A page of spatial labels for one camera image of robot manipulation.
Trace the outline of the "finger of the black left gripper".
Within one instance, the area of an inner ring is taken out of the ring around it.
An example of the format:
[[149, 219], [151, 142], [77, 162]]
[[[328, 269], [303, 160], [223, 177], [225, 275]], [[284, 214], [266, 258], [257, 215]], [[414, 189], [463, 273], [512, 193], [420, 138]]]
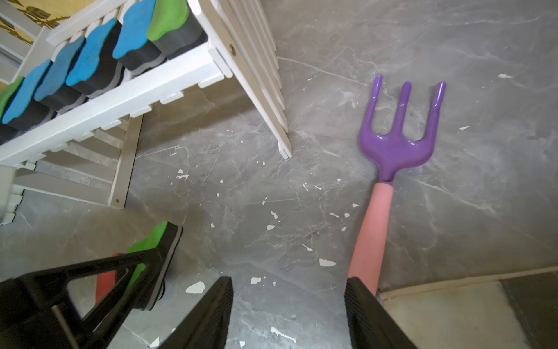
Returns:
[[134, 310], [134, 305], [141, 294], [140, 286], [147, 286], [148, 282], [139, 280], [132, 291], [126, 292], [133, 270], [130, 268], [116, 269], [121, 278], [112, 291], [106, 295], [83, 318], [84, 329], [88, 335], [83, 348], [107, 348], [126, 320]]
[[63, 282], [69, 282], [74, 279], [81, 279], [120, 268], [135, 270], [139, 265], [144, 265], [145, 269], [140, 280], [145, 279], [146, 282], [150, 282], [156, 277], [158, 271], [163, 266], [167, 255], [167, 250], [154, 248], [130, 254], [120, 254], [116, 257], [106, 257], [69, 266], [51, 268], [44, 270], [43, 275], [53, 276]]

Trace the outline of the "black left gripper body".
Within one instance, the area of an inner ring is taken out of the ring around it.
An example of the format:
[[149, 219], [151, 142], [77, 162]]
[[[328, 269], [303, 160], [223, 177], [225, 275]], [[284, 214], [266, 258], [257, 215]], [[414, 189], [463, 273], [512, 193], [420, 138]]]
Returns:
[[26, 273], [1, 283], [2, 348], [86, 348], [92, 330], [68, 292], [67, 267]]

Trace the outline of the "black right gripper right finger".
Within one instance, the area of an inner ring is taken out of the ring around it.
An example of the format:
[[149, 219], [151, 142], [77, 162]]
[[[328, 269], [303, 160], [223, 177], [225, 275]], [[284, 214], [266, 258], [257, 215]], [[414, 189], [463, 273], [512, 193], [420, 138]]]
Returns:
[[417, 349], [359, 278], [347, 279], [344, 302], [353, 348]]

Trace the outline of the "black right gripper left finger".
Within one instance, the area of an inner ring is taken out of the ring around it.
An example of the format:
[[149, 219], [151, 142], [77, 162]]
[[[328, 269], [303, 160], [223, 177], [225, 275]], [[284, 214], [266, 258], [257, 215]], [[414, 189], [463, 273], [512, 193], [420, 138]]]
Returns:
[[233, 306], [232, 282], [231, 277], [219, 277], [158, 348], [225, 348]]

